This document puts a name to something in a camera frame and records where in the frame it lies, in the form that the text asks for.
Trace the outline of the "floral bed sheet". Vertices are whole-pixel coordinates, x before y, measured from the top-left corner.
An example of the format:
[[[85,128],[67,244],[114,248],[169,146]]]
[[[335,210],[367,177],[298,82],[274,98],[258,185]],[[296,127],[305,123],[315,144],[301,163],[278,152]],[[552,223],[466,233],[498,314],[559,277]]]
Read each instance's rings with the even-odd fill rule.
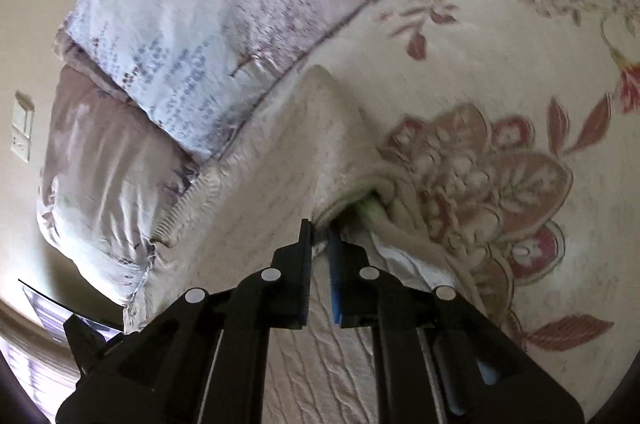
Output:
[[[639,350],[639,0],[376,0],[309,57],[580,403]]]

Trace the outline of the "pink floral left pillow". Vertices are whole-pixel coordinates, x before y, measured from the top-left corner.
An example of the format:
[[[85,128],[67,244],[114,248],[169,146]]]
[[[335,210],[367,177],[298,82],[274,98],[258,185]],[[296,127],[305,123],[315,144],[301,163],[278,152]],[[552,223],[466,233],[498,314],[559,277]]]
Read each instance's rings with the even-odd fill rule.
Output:
[[[93,288],[126,305],[143,280],[155,227],[198,166],[139,108],[64,67],[51,110],[37,222]]]

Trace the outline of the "beige cable-knit sweater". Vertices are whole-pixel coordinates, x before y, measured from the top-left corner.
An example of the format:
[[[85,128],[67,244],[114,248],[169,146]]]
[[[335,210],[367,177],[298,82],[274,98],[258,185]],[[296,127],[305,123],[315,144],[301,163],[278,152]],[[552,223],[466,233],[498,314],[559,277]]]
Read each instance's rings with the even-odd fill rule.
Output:
[[[262,269],[303,219],[317,233],[347,209],[347,232],[370,261],[406,285],[458,289],[500,322],[513,292],[506,261],[447,252],[427,233],[407,173],[378,153],[345,88],[321,67],[283,79],[156,226],[145,276],[124,311],[147,326],[190,288],[219,292]],[[270,335],[262,418],[267,423],[373,423],[371,335],[332,320],[326,245],[312,252],[308,323]]]

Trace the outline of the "white wall switch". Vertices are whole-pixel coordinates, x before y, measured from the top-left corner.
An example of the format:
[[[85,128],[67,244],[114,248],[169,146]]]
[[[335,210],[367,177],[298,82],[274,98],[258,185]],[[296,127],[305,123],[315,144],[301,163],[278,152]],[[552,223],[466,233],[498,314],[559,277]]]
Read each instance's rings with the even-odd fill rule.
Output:
[[[11,151],[25,163],[29,163],[32,146],[32,123],[35,106],[27,95],[16,91],[13,99]]]

